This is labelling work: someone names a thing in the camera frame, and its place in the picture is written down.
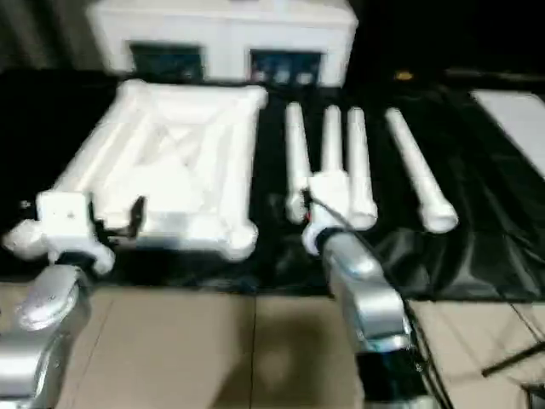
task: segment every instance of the white cuboid object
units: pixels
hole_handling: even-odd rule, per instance
[[[196,46],[220,81],[250,80],[251,50],[305,51],[323,55],[324,86],[344,83],[358,26],[346,0],[99,0],[87,16],[113,72],[134,71],[131,42]]]
[[[123,83],[103,119],[52,189],[92,193],[107,229],[129,224],[139,197],[144,222],[121,246],[218,251],[245,259],[260,87]]]

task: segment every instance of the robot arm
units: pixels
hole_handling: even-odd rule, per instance
[[[321,254],[365,392],[365,407],[431,408],[411,328],[381,264],[348,231],[325,232]]]
[[[112,251],[89,222],[88,199],[79,193],[64,199],[51,202],[44,194],[37,201],[42,225],[58,229],[46,240],[52,264],[14,311],[12,328],[0,334],[0,409],[55,408],[72,345],[91,314],[90,278],[112,268]]]
[[[323,259],[353,347],[364,407],[437,407],[418,364],[402,297],[371,251],[341,222],[348,213],[346,175],[319,172],[309,186],[311,222],[302,241],[309,253]]]

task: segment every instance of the black cable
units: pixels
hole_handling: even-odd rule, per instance
[[[443,383],[443,380],[441,379],[441,376],[439,375],[439,370],[437,368],[435,360],[433,359],[433,354],[431,353],[431,349],[429,347],[429,341],[427,340],[427,337],[422,329],[420,320],[417,318],[413,308],[409,305],[407,300],[403,297],[403,293],[399,289],[399,286],[397,285],[397,283],[395,282],[396,280],[393,277],[393,275],[384,266],[384,264],[381,263],[381,258],[376,254],[375,249],[369,244],[369,242],[358,230],[352,227],[350,222],[343,215],[341,215],[336,210],[332,209],[323,201],[313,198],[309,192],[304,192],[304,195],[307,202],[314,203],[324,208],[325,210],[327,210],[327,212],[330,213],[338,222],[340,222],[347,231],[354,234],[356,238],[361,242],[361,244],[364,245],[364,247],[371,253],[371,255],[382,265],[382,269],[384,271],[384,274],[387,276],[388,281],[390,281],[390,284],[395,288],[395,290],[401,296],[405,311],[407,312],[407,318],[410,322],[410,326],[412,327],[413,332],[415,333],[415,339],[414,339],[415,347],[417,348],[418,353],[422,356],[422,358],[424,358],[425,356],[424,359],[426,360],[428,367],[426,368],[427,370],[424,371],[423,373],[425,374],[426,380],[433,394],[433,398],[444,409],[454,409],[454,405],[452,404],[452,401],[446,390],[445,384]],[[422,346],[423,348],[425,348],[425,354],[422,353]],[[415,367],[419,365],[420,365],[419,362],[415,362]],[[431,374],[429,373],[430,370],[433,373],[434,379],[432,379]]]

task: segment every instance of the black tablecloth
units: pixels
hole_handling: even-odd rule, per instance
[[[117,83],[92,72],[0,76],[2,230],[23,216],[22,199],[51,186],[112,102]],[[313,170],[319,168],[324,108],[338,104],[343,121],[350,106],[365,110],[379,221],[364,236],[407,297],[545,299],[545,183],[467,92],[439,86],[357,93],[270,89],[255,150],[250,218],[259,239],[252,256],[229,264],[210,254],[120,251],[107,281],[241,293],[327,293],[319,260],[302,249],[302,228],[284,214],[284,109],[293,100],[303,108]],[[460,225],[447,234],[422,229],[416,196],[384,120],[390,106],[403,112],[458,212]],[[6,251],[0,263],[0,279],[10,280],[28,280],[43,265],[18,261]]]

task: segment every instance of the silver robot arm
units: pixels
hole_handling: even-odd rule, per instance
[[[46,267],[0,335],[0,408],[55,408],[72,345],[89,320],[89,286],[78,266]]]
[[[81,193],[41,193],[37,200],[40,246],[51,265],[34,280],[14,311],[12,327],[0,334],[0,409],[54,409],[72,345],[91,314],[92,277],[113,266],[112,250],[95,231],[89,198]],[[37,235],[4,239],[33,246]]]
[[[326,230],[318,248],[353,347],[364,407],[437,407],[416,363],[404,302],[381,264],[353,233],[341,229]]]

